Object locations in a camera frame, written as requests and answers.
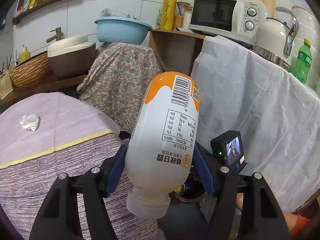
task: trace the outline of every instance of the microwave oven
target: microwave oven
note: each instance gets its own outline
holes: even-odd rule
[[[195,0],[189,29],[254,45],[268,10],[260,0]]]

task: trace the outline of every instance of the blue gripper pad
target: blue gripper pad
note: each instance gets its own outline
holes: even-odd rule
[[[127,150],[127,146],[124,146],[122,148],[122,151],[120,152],[118,159],[116,160],[108,175],[108,185],[106,188],[108,197],[111,195],[111,193],[113,193],[116,190],[116,187],[118,186],[119,180],[124,170],[124,161]]]
[[[216,193],[214,177],[197,145],[195,145],[195,149],[193,150],[192,160],[198,170],[205,191],[213,196]]]

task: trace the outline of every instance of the orange clothing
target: orange clothing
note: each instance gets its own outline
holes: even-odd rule
[[[294,225],[294,227],[292,228],[292,230],[290,231],[291,238],[294,238],[298,233],[300,233],[300,231],[302,231],[303,228],[305,228],[306,225],[310,223],[310,221],[311,219],[307,219],[305,217],[298,215],[298,220]]]

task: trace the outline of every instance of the yellow soap bottle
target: yellow soap bottle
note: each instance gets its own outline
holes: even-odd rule
[[[30,53],[24,44],[22,45],[22,53],[20,54],[20,63],[30,58]]]

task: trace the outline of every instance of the bottle cap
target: bottle cap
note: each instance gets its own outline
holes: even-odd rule
[[[308,44],[311,47],[311,42],[307,39],[304,39],[304,43]]]
[[[146,219],[159,219],[165,216],[170,204],[170,198],[167,196],[165,203],[147,202],[137,198],[132,189],[128,191],[127,209],[134,215]]]

